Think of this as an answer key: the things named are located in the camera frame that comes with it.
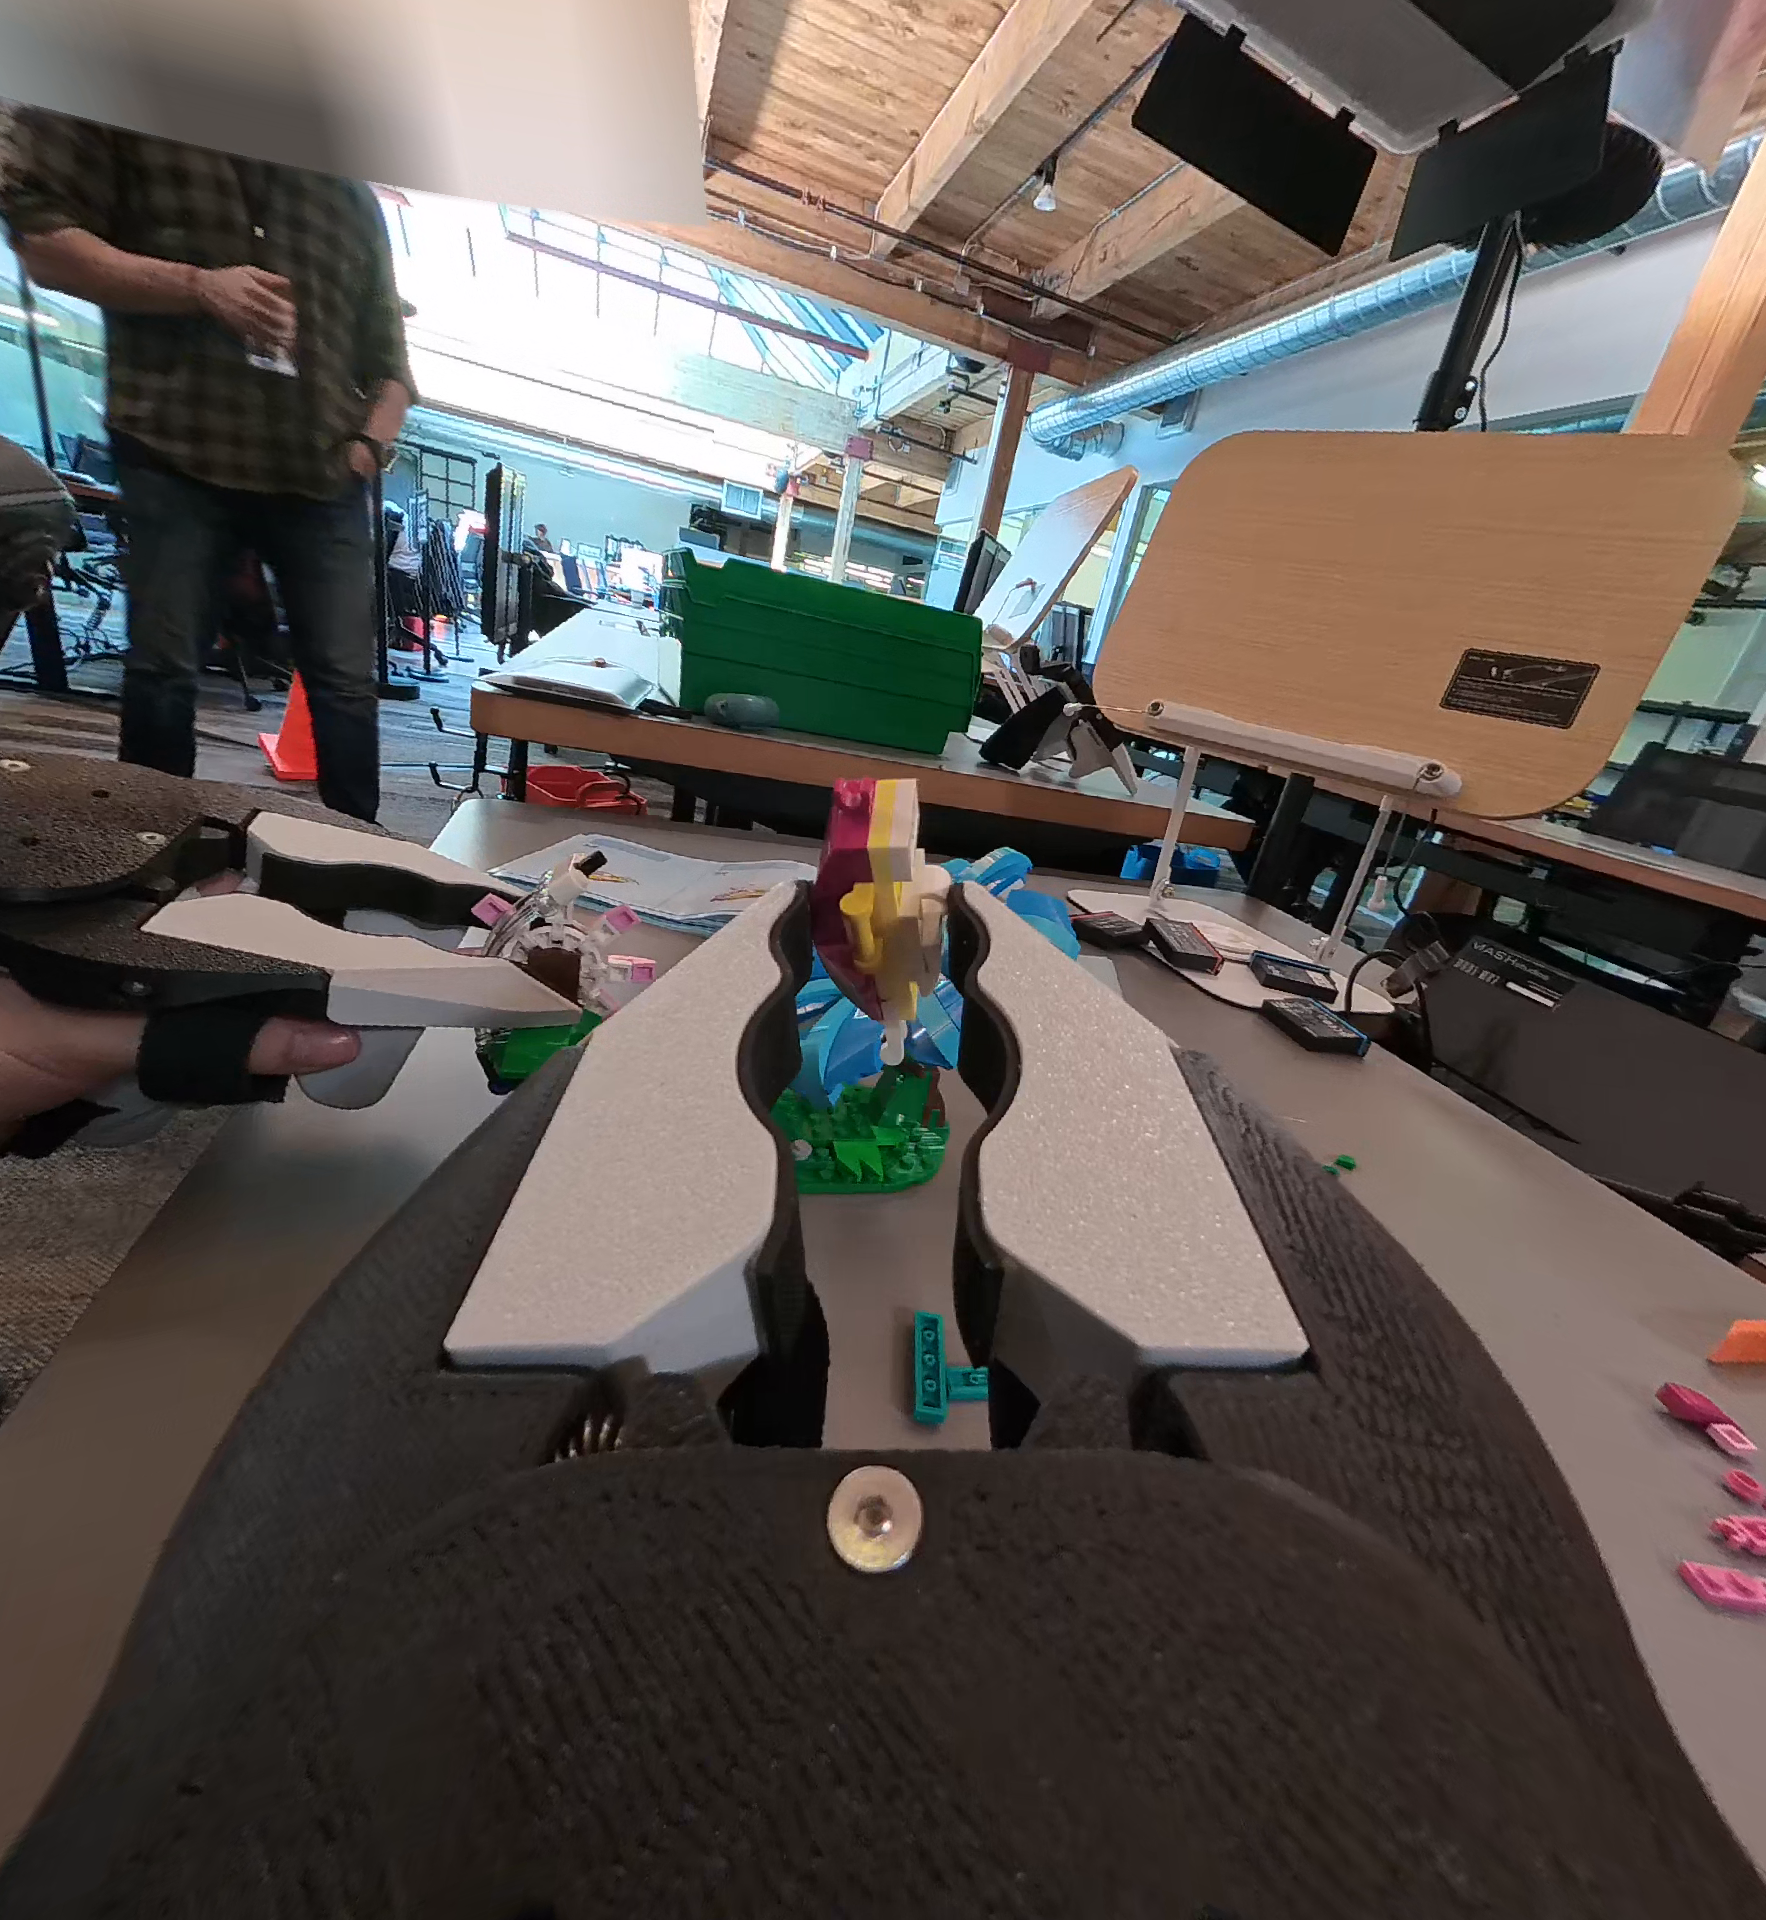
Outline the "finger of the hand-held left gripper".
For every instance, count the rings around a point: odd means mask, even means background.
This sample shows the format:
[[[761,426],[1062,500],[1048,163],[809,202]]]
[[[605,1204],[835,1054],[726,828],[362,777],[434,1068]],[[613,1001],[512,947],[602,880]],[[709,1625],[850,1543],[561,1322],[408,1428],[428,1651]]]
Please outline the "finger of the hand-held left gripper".
[[[425,845],[267,809],[247,823],[247,875],[344,932],[470,932],[510,912],[492,877]]]
[[[327,1018],[354,1028],[559,1028],[578,1009],[503,958],[330,928],[261,895],[177,899],[147,933],[321,973]]]

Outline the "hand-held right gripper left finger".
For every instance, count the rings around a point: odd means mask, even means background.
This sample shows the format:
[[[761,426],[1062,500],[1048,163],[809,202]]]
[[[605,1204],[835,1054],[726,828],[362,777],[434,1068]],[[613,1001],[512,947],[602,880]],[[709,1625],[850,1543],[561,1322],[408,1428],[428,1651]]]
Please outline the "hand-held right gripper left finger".
[[[774,1121],[809,962],[807,884],[781,880],[582,1047],[447,1329],[455,1371],[678,1374],[738,1442],[822,1437],[829,1335]]]

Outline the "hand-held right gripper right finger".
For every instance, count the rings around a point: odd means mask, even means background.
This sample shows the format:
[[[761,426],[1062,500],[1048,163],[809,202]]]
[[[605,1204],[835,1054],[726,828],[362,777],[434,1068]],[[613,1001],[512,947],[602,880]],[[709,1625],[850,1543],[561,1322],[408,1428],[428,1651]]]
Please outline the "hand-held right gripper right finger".
[[[947,899],[960,1171],[954,1322],[992,1443],[1086,1380],[1285,1377],[1309,1336],[1169,1038],[976,880]]]

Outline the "pink lego lotus flower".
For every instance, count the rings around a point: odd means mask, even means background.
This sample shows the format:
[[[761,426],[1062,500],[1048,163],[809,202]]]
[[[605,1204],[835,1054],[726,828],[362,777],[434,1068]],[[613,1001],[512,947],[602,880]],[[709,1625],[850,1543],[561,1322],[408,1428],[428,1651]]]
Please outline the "pink lego lotus flower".
[[[550,1022],[479,1032],[476,1054],[492,1095],[507,1097],[551,1059],[578,1051],[660,978],[655,958],[624,947],[642,915],[621,899],[595,903],[600,884],[621,887],[611,848],[570,850],[488,926],[482,953],[510,962],[566,1002],[566,1014]]]

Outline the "pink yellow lego petal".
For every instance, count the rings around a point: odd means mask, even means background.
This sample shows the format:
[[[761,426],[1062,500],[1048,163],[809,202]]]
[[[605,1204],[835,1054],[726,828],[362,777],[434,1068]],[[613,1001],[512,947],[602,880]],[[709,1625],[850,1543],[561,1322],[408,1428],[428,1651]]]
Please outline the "pink yellow lego petal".
[[[826,977],[881,1028],[881,1061],[908,1035],[944,964],[953,877],[925,860],[915,778],[843,778],[809,884],[809,933]]]

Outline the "pile of pink lego pieces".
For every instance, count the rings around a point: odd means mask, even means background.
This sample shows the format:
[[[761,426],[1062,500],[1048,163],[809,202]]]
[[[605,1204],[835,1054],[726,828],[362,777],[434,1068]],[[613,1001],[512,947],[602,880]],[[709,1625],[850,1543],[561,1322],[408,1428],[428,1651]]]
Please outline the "pile of pink lego pieces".
[[[1719,1617],[1766,1620],[1766,1481],[1757,1440],[1694,1384],[1664,1379],[1652,1402],[1717,1460],[1713,1489],[1721,1505],[1704,1524],[1712,1555],[1678,1560],[1678,1580]]]

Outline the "person's left hand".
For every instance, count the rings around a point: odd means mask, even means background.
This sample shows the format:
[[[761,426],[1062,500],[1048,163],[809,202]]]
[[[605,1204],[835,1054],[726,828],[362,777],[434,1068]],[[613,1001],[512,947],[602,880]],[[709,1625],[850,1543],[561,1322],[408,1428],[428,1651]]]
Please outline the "person's left hand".
[[[171,1014],[80,1013],[43,1002],[0,973],[0,1157],[69,1134],[65,1117],[99,1107],[132,1078],[170,1107],[280,1101],[291,1078],[326,1073],[360,1055],[360,1038],[330,1020],[279,1018],[230,1002]]]

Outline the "orange traffic cone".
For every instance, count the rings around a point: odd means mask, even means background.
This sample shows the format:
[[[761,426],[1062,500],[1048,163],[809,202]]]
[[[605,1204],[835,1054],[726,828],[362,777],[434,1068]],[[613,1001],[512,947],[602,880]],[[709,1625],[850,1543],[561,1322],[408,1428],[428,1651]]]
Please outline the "orange traffic cone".
[[[319,755],[313,708],[301,674],[294,674],[279,730],[262,733],[257,742],[274,780],[318,783]]]

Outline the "wooden desk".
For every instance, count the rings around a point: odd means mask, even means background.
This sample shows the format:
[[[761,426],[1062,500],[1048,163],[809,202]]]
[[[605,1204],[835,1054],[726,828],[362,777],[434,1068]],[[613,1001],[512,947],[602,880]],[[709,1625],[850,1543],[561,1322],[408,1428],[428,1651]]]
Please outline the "wooden desk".
[[[482,734],[602,756],[658,780],[678,798],[675,819],[713,803],[722,823],[746,819],[798,840],[822,835],[837,780],[911,778],[930,853],[965,856],[1009,844],[1045,868],[1085,875],[1113,875],[1124,848],[1159,840],[1177,792],[1165,778],[1142,780],[1129,795],[1116,774],[1009,773],[983,763],[963,733],[942,755],[898,755],[814,734],[582,708],[491,684],[470,695],[470,721]]]

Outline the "black case with white label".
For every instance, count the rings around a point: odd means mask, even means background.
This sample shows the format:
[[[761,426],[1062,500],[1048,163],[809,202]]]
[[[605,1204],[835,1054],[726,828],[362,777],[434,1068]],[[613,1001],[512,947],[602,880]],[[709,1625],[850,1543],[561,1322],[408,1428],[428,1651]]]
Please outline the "black case with white label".
[[[1766,1055],[1471,935],[1425,986],[1435,1064],[1593,1178],[1766,1212]]]

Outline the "green plastic crate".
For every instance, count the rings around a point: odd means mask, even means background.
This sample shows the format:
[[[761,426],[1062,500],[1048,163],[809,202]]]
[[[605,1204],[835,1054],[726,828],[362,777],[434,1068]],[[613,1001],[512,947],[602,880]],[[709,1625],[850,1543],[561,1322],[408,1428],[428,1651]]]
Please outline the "green plastic crate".
[[[681,708],[761,698],[790,733],[925,756],[967,733],[983,668],[971,614],[681,546],[660,613]]]

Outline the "wooden board with black label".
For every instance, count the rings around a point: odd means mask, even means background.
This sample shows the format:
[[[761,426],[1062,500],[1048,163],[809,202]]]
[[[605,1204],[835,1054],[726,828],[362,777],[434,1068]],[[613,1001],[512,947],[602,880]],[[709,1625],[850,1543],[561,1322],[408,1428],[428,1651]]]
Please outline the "wooden board with black label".
[[[1095,699],[1380,803],[1538,818],[1605,769],[1745,492],[1693,437],[1241,434],[1177,479]]]

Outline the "plain wooden board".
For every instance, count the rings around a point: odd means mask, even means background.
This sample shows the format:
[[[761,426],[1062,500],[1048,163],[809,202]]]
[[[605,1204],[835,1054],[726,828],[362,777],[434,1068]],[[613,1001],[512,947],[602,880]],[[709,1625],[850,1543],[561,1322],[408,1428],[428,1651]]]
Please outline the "plain wooden board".
[[[1041,509],[979,611],[990,645],[1015,647],[1035,635],[1136,483],[1138,468],[1116,468]]]

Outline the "studio light with black flaps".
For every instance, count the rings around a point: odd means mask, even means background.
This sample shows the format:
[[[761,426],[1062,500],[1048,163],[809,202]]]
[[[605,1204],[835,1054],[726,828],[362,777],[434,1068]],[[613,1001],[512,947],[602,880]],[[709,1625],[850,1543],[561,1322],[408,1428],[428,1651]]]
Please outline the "studio light with black flaps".
[[[1466,421],[1483,344],[1510,313],[1533,246],[1579,246],[1637,215],[1661,180],[1657,140],[1615,117],[1611,3],[1240,3],[1185,19],[1134,129],[1320,252],[1342,248],[1396,83],[1416,112],[1416,154],[1389,254],[1474,241],[1471,275],[1414,417]]]

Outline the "silver ventilation duct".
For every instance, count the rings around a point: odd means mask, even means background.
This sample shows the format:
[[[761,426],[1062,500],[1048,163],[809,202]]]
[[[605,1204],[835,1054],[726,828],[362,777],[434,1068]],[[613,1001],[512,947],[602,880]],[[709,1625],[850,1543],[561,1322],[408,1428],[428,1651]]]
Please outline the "silver ventilation duct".
[[[1525,273],[1574,265],[1603,252],[1620,254],[1649,238],[1723,215],[1750,177],[1763,142],[1764,130],[1757,129],[1730,142],[1713,167],[1693,160],[1673,164],[1633,218],[1591,240],[1528,241],[1521,258]],[[1181,341],[1093,386],[1041,405],[1025,422],[1027,437],[1065,460],[1082,460],[1090,437],[1134,413],[1153,411],[1383,326],[1457,305],[1471,285],[1471,271],[1471,250],[1437,252],[1414,267],[1376,277],[1261,324],[1211,340]]]

